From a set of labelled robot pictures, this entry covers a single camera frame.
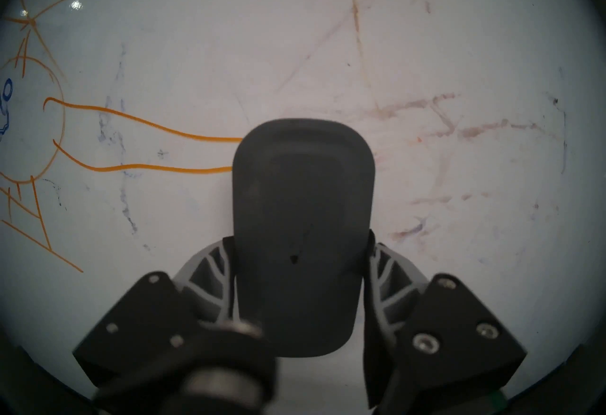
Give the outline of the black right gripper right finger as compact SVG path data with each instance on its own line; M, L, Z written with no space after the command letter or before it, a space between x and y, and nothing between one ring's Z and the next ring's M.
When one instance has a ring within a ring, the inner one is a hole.
M425 278L369 232L362 364L371 410L449 410L504 387L526 349L461 279Z

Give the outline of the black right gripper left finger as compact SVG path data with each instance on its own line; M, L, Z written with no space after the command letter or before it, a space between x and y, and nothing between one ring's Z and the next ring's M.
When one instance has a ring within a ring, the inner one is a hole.
M152 271L140 278L73 351L90 382L105 385L203 326L232 319L236 262L228 236L191 256L173 277Z

